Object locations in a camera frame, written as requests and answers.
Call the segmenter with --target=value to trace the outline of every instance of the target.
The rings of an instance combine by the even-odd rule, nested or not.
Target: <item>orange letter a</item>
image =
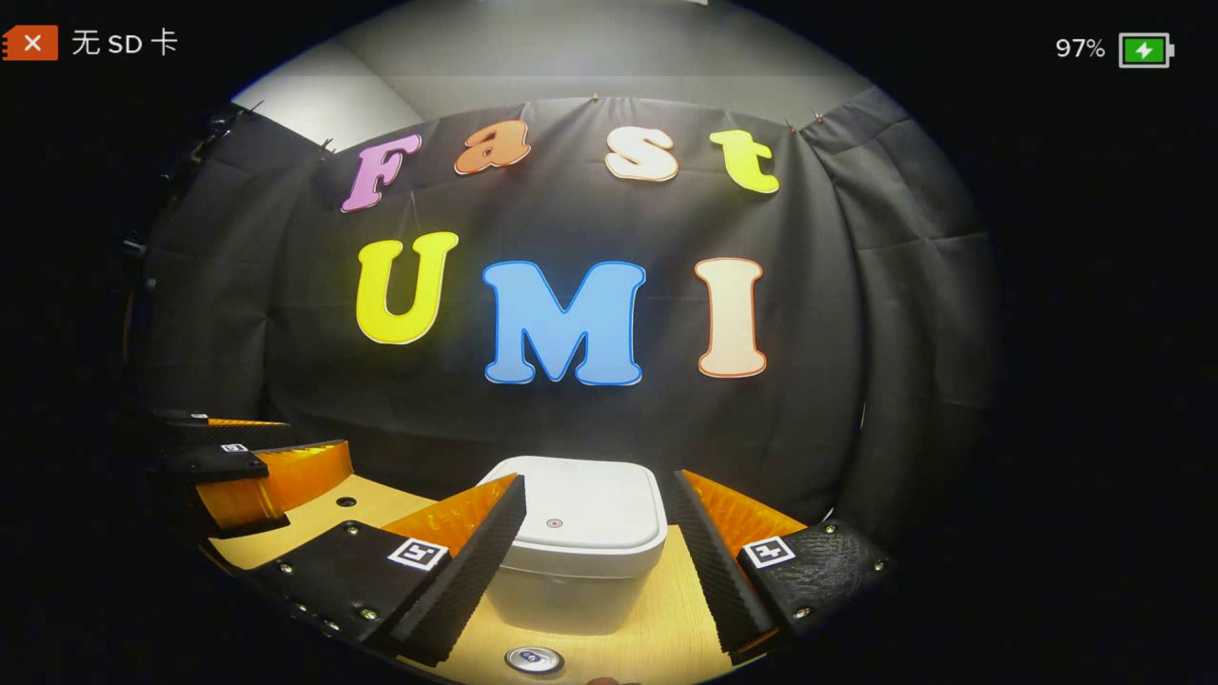
[[[530,147],[525,144],[527,133],[529,126],[519,119],[492,123],[465,139],[469,150],[457,157],[453,168],[465,176],[477,173],[486,167],[514,165],[529,154]]]

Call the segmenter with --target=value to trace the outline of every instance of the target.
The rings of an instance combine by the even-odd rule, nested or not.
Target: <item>letter u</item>
[[[397,240],[373,243],[359,251],[359,290],[356,294],[356,322],[376,342],[406,345],[423,338],[436,323],[440,290],[445,280],[445,257],[457,246],[457,234],[440,232],[420,235],[412,249],[419,254],[419,279],[414,305],[404,314],[389,311],[390,269],[402,254]]]

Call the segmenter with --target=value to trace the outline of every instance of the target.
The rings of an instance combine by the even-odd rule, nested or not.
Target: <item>black cloth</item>
[[[529,124],[524,160],[454,172],[471,133],[518,118]],[[622,126],[667,133],[678,174],[614,177],[605,137]],[[627,461],[660,478],[687,468],[805,522],[837,507],[881,544],[950,483],[977,439],[996,358],[987,235],[950,163],[879,90],[798,132],[613,98],[454,115],[333,156],[281,130],[268,145],[272,127],[245,117],[155,236],[139,360],[147,403],[345,438],[358,473],[429,497],[515,455]],[[727,174],[709,137],[731,129],[772,150],[761,169],[777,193]],[[412,133],[423,146],[380,202],[340,212],[361,150]],[[404,244],[387,297],[401,313],[414,299],[410,244],[441,230],[460,243],[435,324],[407,345],[371,341],[356,321],[361,249]],[[693,269],[713,257],[764,269],[758,375],[698,369],[709,302]],[[598,262],[643,267],[642,380],[581,384],[581,346],[554,383],[527,345],[531,383],[487,380],[496,300],[481,274],[510,260],[535,262],[563,306]]]

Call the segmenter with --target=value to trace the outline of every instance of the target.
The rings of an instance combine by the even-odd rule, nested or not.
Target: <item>gray wall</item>
[[[870,85],[800,35],[722,0],[415,0],[234,101],[264,100],[259,113],[341,150],[418,121],[593,93],[803,127]]]

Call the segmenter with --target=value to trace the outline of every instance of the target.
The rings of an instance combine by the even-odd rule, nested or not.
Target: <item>battery percentage text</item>
[[[1057,39],[1057,56],[1058,57],[1082,57],[1083,49],[1086,49],[1088,57],[1102,57],[1104,46],[1100,44],[1104,39],[1095,40],[1094,38],[1058,38]]]

